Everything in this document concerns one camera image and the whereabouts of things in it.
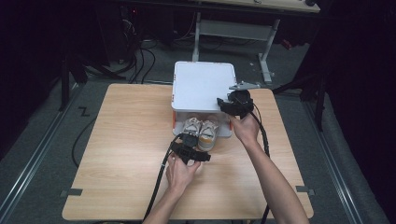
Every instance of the shoe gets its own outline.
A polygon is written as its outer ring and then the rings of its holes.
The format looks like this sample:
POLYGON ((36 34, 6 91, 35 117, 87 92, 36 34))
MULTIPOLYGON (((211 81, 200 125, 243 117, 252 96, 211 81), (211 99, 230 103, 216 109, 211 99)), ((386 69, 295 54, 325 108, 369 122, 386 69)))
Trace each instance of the shoe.
POLYGON ((216 116, 209 116, 202 124, 199 132, 198 148, 209 151, 213 148, 218 137, 219 122, 216 116))
POLYGON ((194 136, 199 136, 201 130, 202 122, 198 118, 189 118, 184 121, 183 133, 192 134, 194 136))

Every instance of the human hand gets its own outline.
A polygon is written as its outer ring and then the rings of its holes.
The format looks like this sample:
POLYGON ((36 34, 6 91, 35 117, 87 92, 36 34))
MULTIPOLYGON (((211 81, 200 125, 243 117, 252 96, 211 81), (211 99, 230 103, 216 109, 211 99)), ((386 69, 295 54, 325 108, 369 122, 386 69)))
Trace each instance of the human hand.
POLYGON ((193 165, 188 166, 177 154, 172 153, 168 157, 168 163, 169 165, 166 168, 168 188, 182 194, 194 179, 194 174, 200 167, 201 162, 196 161, 193 165))
POLYGON ((233 132, 242 144, 246 146, 257 143, 260 126, 251 114, 247 114, 243 119, 237 119, 235 116, 229 116, 229 118, 233 124, 233 132))

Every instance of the metal rail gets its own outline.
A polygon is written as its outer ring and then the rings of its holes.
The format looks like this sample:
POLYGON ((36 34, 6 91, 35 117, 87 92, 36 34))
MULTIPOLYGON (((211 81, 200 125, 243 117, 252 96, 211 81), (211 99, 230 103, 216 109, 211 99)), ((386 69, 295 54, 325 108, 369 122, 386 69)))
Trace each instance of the metal rail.
POLYGON ((337 190, 338 196, 340 197, 341 203, 344 206, 346 215, 349 218, 349 222, 363 223, 359 210, 356 207, 355 202, 353 201, 353 197, 350 193, 349 187, 347 186, 347 183, 343 178, 340 170, 338 169, 334 157, 332 156, 332 151, 327 144, 326 137, 324 136, 323 132, 320 132, 318 130, 318 126, 315 123, 315 111, 313 110, 312 106, 307 102, 303 102, 303 108, 307 115, 310 117, 309 121, 312 124, 312 127, 315 129, 315 133, 317 134, 318 140, 321 144, 321 152, 325 159, 327 168, 329 169, 329 174, 337 190))
POLYGON ((31 159, 27 162, 26 166, 24 167, 23 171, 21 172, 20 176, 18 177, 17 181, 15 182, 11 191, 9 192, 8 196, 1 204, 0 223, 6 223, 7 220, 10 218, 13 210, 18 204, 18 201, 20 200, 21 196, 29 186, 30 181, 35 176, 35 172, 37 171, 38 167, 40 166, 47 152, 49 151, 52 138, 56 134, 60 124, 64 120, 64 116, 66 115, 68 109, 70 108, 70 105, 73 104, 77 96, 81 93, 82 88, 83 85, 81 84, 80 85, 75 84, 73 86, 72 97, 68 105, 65 107, 63 111, 60 110, 58 112, 55 119, 52 121, 51 125, 47 129, 40 143, 38 144, 37 148, 35 149, 35 152, 32 155, 31 159))

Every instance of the white plastic container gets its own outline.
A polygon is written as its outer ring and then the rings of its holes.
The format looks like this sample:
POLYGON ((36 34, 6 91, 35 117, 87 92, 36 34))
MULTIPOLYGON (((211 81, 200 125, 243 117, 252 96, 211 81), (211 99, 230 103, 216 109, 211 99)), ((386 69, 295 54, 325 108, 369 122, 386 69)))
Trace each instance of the white plastic container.
POLYGON ((205 119, 215 114, 220 123, 218 137, 230 137, 232 126, 227 115, 220 111, 217 98, 226 100, 236 84, 235 71, 230 63, 177 62, 172 92, 174 134, 179 134, 183 122, 192 114, 205 119))

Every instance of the desk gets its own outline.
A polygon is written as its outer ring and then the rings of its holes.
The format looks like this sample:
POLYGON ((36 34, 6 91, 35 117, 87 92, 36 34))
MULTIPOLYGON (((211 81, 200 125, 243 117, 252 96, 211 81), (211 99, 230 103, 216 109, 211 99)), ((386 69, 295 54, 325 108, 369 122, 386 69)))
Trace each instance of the desk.
POLYGON ((319 13, 320 8, 317 4, 312 7, 305 3, 305 0, 266 0, 266 1, 254 1, 254 0, 200 0, 208 3, 220 3, 230 4, 242 7, 263 7, 280 10, 291 10, 299 12, 314 12, 319 13))
MULTIPOLYGON (((303 186, 274 95, 265 89, 250 93, 262 113, 272 160, 294 189, 303 186)), ((172 86, 109 86, 72 186, 82 193, 68 196, 65 219, 143 218, 164 154, 174 138, 171 100, 172 86)), ((234 134, 219 138, 210 154, 211 161, 199 168, 171 219, 261 218, 266 202, 239 140, 234 134)), ((157 200, 166 187, 164 175, 157 200)), ((307 194, 297 195, 312 217, 307 194)))

